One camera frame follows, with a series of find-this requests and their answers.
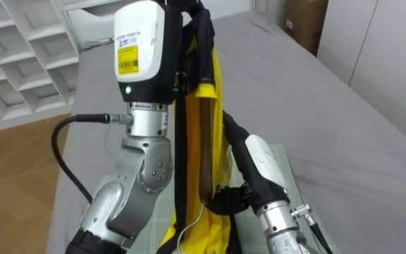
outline white wall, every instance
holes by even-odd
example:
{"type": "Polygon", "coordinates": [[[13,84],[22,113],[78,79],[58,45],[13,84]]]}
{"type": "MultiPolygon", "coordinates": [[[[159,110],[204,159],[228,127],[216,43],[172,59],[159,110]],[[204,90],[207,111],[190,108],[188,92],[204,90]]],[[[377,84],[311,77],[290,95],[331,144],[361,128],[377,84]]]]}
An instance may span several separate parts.
{"type": "Polygon", "coordinates": [[[406,135],[406,1],[379,0],[350,87],[406,135]]]}
{"type": "Polygon", "coordinates": [[[285,0],[256,0],[255,6],[258,12],[263,13],[268,19],[284,28],[285,3],[285,0]]]}
{"type": "Polygon", "coordinates": [[[330,0],[318,58],[406,135],[406,1],[330,0]]]}
{"type": "Polygon", "coordinates": [[[330,0],[317,58],[349,84],[378,0],[330,0]]]}
{"type": "MultiPolygon", "coordinates": [[[[81,41],[81,45],[83,45],[85,41],[101,40],[106,39],[108,37],[112,37],[113,34],[111,35],[110,32],[108,33],[107,32],[108,29],[106,29],[112,27],[113,16],[111,15],[111,13],[115,12],[115,10],[120,8],[120,6],[124,5],[124,3],[129,4],[134,1],[139,0],[51,0],[56,11],[59,13],[61,17],[62,22],[66,24],[68,33],[70,35],[74,35],[73,42],[77,49],[80,48],[76,40],[78,38],[79,41],[81,41]],[[74,11],[73,19],[75,20],[75,22],[72,23],[71,22],[72,18],[68,19],[63,13],[64,9],[66,9],[67,11],[80,10],[83,8],[87,8],[89,6],[97,6],[92,7],[91,9],[92,11],[97,11],[98,15],[94,15],[92,11],[88,9],[86,9],[86,11],[79,12],[74,11]],[[111,12],[104,13],[104,15],[102,15],[101,14],[102,8],[109,9],[111,10],[111,12]],[[90,24],[89,18],[92,19],[92,22],[94,22],[94,24],[88,25],[90,24]],[[95,27],[101,28],[99,30],[103,31],[103,33],[100,34],[98,32],[94,32],[95,27]]],[[[200,0],[200,1],[202,1],[205,7],[211,11],[211,17],[213,19],[233,15],[236,13],[242,13],[245,11],[252,10],[254,8],[253,0],[200,0]]],[[[186,23],[189,20],[190,20],[189,17],[185,16],[184,22],[186,23]]]]}

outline grey mattress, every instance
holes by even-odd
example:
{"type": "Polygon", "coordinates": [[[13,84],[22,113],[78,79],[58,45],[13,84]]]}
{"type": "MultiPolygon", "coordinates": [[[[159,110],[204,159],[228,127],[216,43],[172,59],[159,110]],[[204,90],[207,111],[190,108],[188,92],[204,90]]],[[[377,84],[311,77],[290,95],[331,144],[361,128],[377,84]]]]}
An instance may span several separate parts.
{"type": "MultiPolygon", "coordinates": [[[[303,196],[339,249],[406,253],[406,137],[259,14],[222,18],[214,26],[225,110],[251,133],[284,145],[303,196]]],[[[83,53],[73,113],[123,112],[112,45],[83,53]]],[[[89,189],[113,171],[123,131],[70,127],[65,160],[89,189]]],[[[61,174],[48,253],[64,252],[86,207],[61,174]]],[[[160,242],[172,209],[155,210],[139,250],[160,242]]]]}

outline black fabric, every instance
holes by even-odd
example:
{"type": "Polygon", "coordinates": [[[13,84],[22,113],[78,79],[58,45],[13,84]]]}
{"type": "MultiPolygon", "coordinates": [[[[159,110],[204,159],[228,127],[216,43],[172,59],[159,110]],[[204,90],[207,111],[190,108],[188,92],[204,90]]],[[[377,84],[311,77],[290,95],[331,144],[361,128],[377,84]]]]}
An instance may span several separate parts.
{"type": "Polygon", "coordinates": [[[79,229],[68,244],[65,254],[126,254],[126,250],[88,231],[79,229]]]}
{"type": "Polygon", "coordinates": [[[228,239],[228,247],[226,248],[226,254],[239,254],[242,253],[240,247],[238,226],[236,225],[236,218],[234,214],[230,215],[230,238],[228,239]]]}
{"type": "Polygon", "coordinates": [[[177,246],[178,237],[185,228],[187,207],[187,117],[184,96],[176,99],[175,105],[175,234],[157,251],[171,254],[177,246]]]}
{"type": "Polygon", "coordinates": [[[206,208],[217,215],[232,215],[245,211],[250,204],[242,195],[243,189],[225,187],[217,190],[206,208]]]}

